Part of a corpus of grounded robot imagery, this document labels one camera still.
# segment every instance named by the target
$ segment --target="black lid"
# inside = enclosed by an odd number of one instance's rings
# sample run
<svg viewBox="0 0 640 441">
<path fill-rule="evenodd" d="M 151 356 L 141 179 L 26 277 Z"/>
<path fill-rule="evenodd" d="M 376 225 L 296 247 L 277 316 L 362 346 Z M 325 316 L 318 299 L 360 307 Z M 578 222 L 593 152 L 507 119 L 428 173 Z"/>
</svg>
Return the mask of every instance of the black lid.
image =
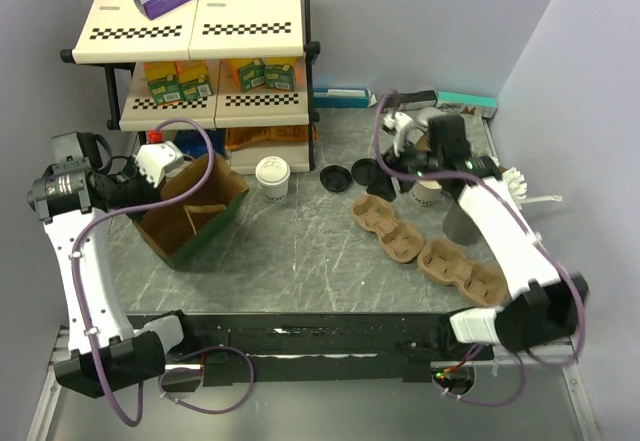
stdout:
<svg viewBox="0 0 640 441">
<path fill-rule="evenodd" d="M 378 166 L 371 158 L 362 158 L 351 166 L 351 176 L 353 180 L 362 186 L 369 186 L 376 179 Z"/>
<path fill-rule="evenodd" d="M 320 181 L 325 189 L 332 193 L 342 193 L 353 183 L 351 173 L 336 164 L 327 166 L 320 172 Z"/>
</svg>

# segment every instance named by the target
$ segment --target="white cup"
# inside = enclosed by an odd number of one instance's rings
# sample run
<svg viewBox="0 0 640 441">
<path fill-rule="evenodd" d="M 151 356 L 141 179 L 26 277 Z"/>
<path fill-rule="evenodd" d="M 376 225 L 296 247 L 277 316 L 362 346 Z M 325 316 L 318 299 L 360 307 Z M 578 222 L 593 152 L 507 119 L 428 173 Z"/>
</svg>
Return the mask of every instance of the white cup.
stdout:
<svg viewBox="0 0 640 441">
<path fill-rule="evenodd" d="M 420 206 L 429 206 L 440 198 L 441 191 L 437 181 L 418 181 L 411 188 L 411 198 Z"/>
<path fill-rule="evenodd" d="M 290 175 L 289 165 L 278 156 L 267 156 L 256 166 L 256 178 L 270 201 L 281 201 L 287 196 Z"/>
</svg>

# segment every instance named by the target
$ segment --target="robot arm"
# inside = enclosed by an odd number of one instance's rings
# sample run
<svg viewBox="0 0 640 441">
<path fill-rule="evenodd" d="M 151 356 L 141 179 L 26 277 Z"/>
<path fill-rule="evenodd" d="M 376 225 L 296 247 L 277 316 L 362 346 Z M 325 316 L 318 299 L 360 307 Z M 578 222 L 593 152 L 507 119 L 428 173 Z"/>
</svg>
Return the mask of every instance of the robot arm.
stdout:
<svg viewBox="0 0 640 441">
<path fill-rule="evenodd" d="M 121 172 L 109 175 L 101 167 L 98 139 L 89 133 L 53 138 L 56 164 L 33 183 L 28 195 L 56 252 L 69 311 L 71 359 L 55 366 L 56 378 L 61 385 L 91 397 L 103 393 L 74 290 L 72 245 L 106 211 L 159 201 L 165 174 L 183 162 L 182 152 L 171 142 L 144 145 Z M 164 372 L 165 353 L 184 340 L 185 318 L 180 312 L 168 313 L 141 330 L 133 329 L 115 293 L 107 231 L 107 225 L 100 224 L 85 240 L 80 272 L 105 372 L 115 390 Z"/>
<path fill-rule="evenodd" d="M 481 178 L 514 216 L 483 186 L 460 179 L 439 180 L 442 188 L 474 221 L 493 251 L 507 280 L 510 302 L 505 306 L 472 308 L 446 316 L 449 337 L 461 343 L 501 344 L 518 352 L 573 334 L 577 307 L 554 266 L 536 248 L 538 237 L 513 202 L 506 183 L 489 157 L 474 157 L 466 138 L 464 119 L 444 115 L 428 121 L 430 151 L 418 151 L 407 140 L 413 129 L 425 129 L 405 113 L 387 113 L 384 130 L 394 135 L 385 154 L 403 170 L 418 175 L 459 171 Z M 573 275 L 582 300 L 589 288 Z"/>
</svg>

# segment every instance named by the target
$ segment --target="black and white checkered strip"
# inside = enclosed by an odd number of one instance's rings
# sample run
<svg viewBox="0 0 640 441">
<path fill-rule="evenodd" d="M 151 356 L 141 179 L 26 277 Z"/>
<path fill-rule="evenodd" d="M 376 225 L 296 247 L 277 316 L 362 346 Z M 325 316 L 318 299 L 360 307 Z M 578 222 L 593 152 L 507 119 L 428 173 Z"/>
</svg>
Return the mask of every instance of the black and white checkered strip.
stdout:
<svg viewBox="0 0 640 441">
<path fill-rule="evenodd" d="M 226 96 L 225 106 L 280 106 L 282 104 L 299 104 L 298 93 L 282 94 L 245 94 Z"/>
<path fill-rule="evenodd" d="M 173 104 L 163 104 L 156 106 L 151 98 L 135 98 L 133 100 L 133 109 L 190 109 L 190 108 L 206 108 L 208 98 L 200 98 L 195 101 L 179 101 Z"/>
<path fill-rule="evenodd" d="M 202 34 L 232 35 L 232 34 L 278 34 L 290 33 L 291 23 L 262 23 L 262 24 L 205 24 Z"/>
<path fill-rule="evenodd" d="M 152 28 L 93 28 L 89 39 L 143 39 L 143 38 L 168 38 L 180 36 L 182 25 L 178 26 L 154 26 Z"/>
</svg>

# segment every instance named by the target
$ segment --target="shelf tier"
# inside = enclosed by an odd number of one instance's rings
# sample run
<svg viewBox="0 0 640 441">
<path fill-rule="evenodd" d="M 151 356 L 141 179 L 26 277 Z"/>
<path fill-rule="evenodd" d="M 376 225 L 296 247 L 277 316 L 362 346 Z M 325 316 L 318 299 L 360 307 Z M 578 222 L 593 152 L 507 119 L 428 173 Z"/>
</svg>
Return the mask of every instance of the shelf tier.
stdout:
<svg viewBox="0 0 640 441">
<path fill-rule="evenodd" d="M 164 106 L 156 106 L 147 86 L 142 63 L 136 65 L 131 79 L 131 88 L 120 119 L 122 131 L 148 131 L 154 129 L 162 121 L 171 118 L 191 118 L 203 128 L 215 129 L 216 104 L 218 100 L 218 79 L 220 62 L 207 61 L 214 95 L 196 101 L 179 102 Z M 193 129 L 189 124 L 176 124 L 171 129 Z"/>
<path fill-rule="evenodd" d="M 173 61 L 189 58 L 198 0 L 154 20 L 133 0 L 93 0 L 73 49 L 78 64 Z"/>
<path fill-rule="evenodd" d="M 255 174 L 256 166 L 267 156 L 280 156 L 289 163 L 293 173 L 309 171 L 309 144 L 306 141 L 295 143 L 264 141 L 229 151 L 227 154 L 231 169 L 238 174 Z"/>
<path fill-rule="evenodd" d="M 304 63 L 298 63 L 296 89 L 292 92 L 259 86 L 241 92 L 226 66 L 220 66 L 220 85 L 216 127 L 248 128 L 295 126 L 309 123 L 307 76 Z"/>
<path fill-rule="evenodd" d="M 300 0 L 198 0 L 193 59 L 302 56 Z"/>
</svg>

